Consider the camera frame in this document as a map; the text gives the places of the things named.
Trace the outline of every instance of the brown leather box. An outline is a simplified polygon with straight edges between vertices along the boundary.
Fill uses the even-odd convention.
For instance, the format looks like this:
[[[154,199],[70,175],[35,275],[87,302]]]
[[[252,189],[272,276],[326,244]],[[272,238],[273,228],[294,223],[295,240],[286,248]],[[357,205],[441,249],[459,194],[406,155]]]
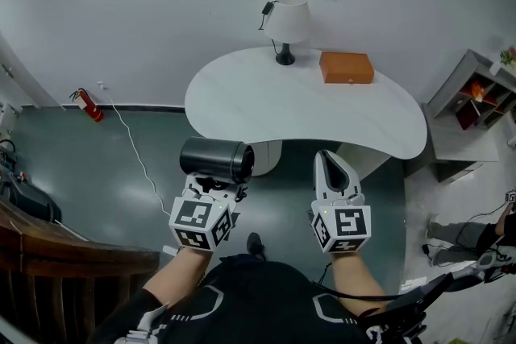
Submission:
[[[324,83],[371,83],[374,78],[365,53],[323,52],[319,64]]]

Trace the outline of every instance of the green floor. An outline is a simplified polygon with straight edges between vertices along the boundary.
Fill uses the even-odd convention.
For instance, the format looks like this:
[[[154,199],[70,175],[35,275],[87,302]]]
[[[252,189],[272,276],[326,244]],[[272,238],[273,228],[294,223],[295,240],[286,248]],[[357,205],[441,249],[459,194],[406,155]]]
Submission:
[[[123,112],[142,161],[170,210],[185,175],[178,158],[183,142],[196,135],[183,114]],[[173,245],[168,217],[132,151],[127,130],[113,111],[96,124],[79,110],[25,109],[13,134],[19,169],[63,211],[63,221],[99,242],[160,251]],[[268,257],[318,279],[329,262],[306,217],[314,199],[312,164],[320,149],[336,143],[287,141],[278,166],[253,178],[229,242],[216,257],[245,250],[249,232],[260,233]],[[402,164],[390,160],[362,182],[372,206],[372,238],[363,257],[388,293],[397,292],[405,259],[405,192]]]

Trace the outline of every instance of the fire extinguisher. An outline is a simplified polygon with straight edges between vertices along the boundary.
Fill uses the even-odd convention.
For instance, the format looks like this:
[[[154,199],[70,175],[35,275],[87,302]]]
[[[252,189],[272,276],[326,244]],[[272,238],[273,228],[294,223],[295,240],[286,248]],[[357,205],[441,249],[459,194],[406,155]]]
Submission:
[[[79,88],[70,95],[73,102],[79,105],[79,108],[85,110],[86,113],[95,121],[100,122],[104,118],[102,111],[97,108],[97,105],[91,100],[89,94],[83,89]]]

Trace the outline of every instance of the white lampshade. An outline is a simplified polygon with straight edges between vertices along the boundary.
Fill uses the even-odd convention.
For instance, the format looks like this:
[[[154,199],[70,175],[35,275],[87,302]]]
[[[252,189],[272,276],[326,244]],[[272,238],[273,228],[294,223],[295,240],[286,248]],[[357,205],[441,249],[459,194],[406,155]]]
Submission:
[[[275,0],[265,23],[265,34],[284,44],[297,44],[308,39],[310,12],[306,0]]]

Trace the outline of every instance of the person's arm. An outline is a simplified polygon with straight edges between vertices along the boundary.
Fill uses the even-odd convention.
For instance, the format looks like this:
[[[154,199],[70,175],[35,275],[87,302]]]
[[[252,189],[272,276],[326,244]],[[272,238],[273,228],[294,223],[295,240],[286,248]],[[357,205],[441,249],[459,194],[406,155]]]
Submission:
[[[494,232],[499,237],[503,237],[506,234],[505,226],[506,226],[506,218],[509,216],[510,212],[512,211],[514,207],[514,203],[510,202],[507,205],[506,210],[503,212],[503,214],[500,216],[500,219],[498,219],[497,225],[494,228]]]
[[[145,285],[161,304],[175,305],[197,287],[210,263],[212,252],[183,248],[163,269]]]
[[[358,254],[332,254],[331,263],[335,287],[338,292],[353,296],[385,295]],[[383,310],[387,305],[386,301],[371,302],[348,298],[339,298],[339,301],[349,312],[356,316],[371,309]]]

